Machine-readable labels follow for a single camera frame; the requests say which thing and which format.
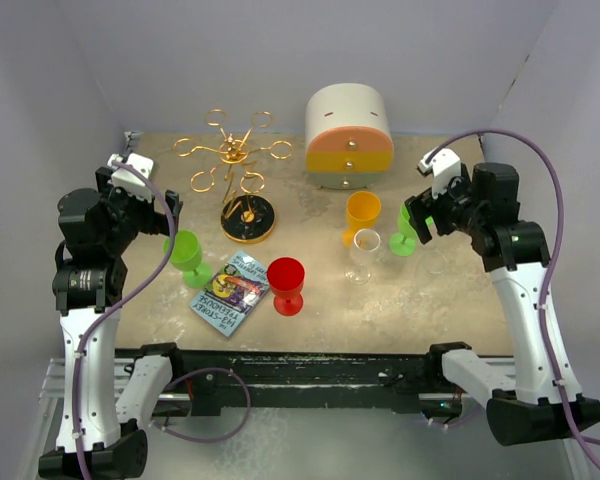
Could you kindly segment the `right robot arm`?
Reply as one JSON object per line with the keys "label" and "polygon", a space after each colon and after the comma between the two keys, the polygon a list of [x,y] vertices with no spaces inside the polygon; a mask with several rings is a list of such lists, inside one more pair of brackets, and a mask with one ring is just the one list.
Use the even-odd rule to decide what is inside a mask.
{"label": "right robot arm", "polygon": [[421,161],[430,188],[404,203],[422,243],[434,233],[470,236],[472,249],[496,288],[514,346],[508,378],[463,342],[431,346],[426,383],[436,391],[456,385],[486,410],[503,446],[571,437],[600,422],[600,402],[584,396],[566,355],[553,301],[543,281],[550,255],[542,228],[519,219],[519,176],[510,165]]}

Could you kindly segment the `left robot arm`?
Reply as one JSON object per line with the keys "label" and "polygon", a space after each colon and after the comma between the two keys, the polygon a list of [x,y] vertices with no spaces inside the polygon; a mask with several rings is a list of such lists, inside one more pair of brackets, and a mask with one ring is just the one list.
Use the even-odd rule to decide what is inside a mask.
{"label": "left robot arm", "polygon": [[127,267],[122,255],[141,234],[174,245],[182,203],[151,184],[151,160],[113,156],[95,188],[58,202],[63,241],[52,282],[65,349],[64,407],[54,450],[39,459],[44,479],[135,479],[146,467],[147,428],[160,394],[182,387],[175,343],[145,345],[128,383],[114,394],[115,343]]}

